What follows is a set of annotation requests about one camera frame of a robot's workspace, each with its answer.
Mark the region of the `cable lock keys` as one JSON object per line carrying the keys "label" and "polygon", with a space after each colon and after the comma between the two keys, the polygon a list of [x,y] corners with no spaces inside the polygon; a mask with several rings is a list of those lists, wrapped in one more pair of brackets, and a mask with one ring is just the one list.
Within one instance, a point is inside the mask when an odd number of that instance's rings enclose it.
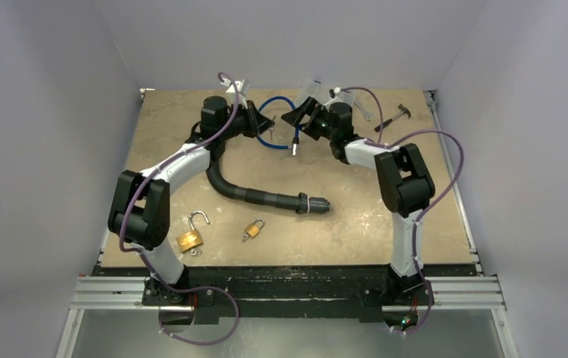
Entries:
{"label": "cable lock keys", "polygon": [[272,126],[271,126],[271,127],[269,128],[269,130],[268,130],[268,131],[269,131],[270,142],[273,141],[273,134],[274,134],[275,125],[276,125],[275,120],[276,120],[276,116],[273,116],[273,117],[272,117],[272,122],[273,122],[273,123],[272,123]]}

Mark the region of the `small brass padlock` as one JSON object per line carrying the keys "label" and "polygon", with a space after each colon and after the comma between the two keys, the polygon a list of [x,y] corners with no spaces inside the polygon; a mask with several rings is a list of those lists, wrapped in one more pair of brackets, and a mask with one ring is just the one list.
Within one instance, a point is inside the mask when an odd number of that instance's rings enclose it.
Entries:
{"label": "small brass padlock", "polygon": [[265,226],[265,221],[263,219],[255,219],[251,224],[249,224],[244,229],[244,234],[242,237],[242,242],[246,242],[249,239],[255,238],[260,231]]}

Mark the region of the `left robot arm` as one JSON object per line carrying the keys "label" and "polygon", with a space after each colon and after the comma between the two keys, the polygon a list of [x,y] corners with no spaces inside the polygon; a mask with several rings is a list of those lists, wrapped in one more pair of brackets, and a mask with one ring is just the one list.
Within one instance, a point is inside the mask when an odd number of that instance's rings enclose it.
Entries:
{"label": "left robot arm", "polygon": [[262,115],[252,101],[228,104],[221,96],[211,96],[204,100],[190,136],[174,154],[141,172],[125,170],[119,175],[107,228],[119,237],[122,251],[139,254],[152,277],[163,282],[160,294],[170,304],[182,304],[190,294],[190,285],[181,279],[185,266],[167,238],[171,196],[209,168],[225,141],[236,136],[253,138],[273,125],[273,119]]}

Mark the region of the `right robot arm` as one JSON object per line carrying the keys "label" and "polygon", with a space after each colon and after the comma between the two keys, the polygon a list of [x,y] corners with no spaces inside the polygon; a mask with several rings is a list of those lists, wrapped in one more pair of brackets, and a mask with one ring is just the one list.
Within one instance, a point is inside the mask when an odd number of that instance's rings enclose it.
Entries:
{"label": "right robot arm", "polygon": [[374,169],[381,200],[392,214],[393,253],[386,284],[388,298],[403,304],[425,283],[422,247],[422,219],[435,193],[435,185],[414,144],[389,147],[374,144],[355,133],[352,107],[337,102],[324,107],[314,98],[282,119],[318,140],[326,138],[339,161]]}

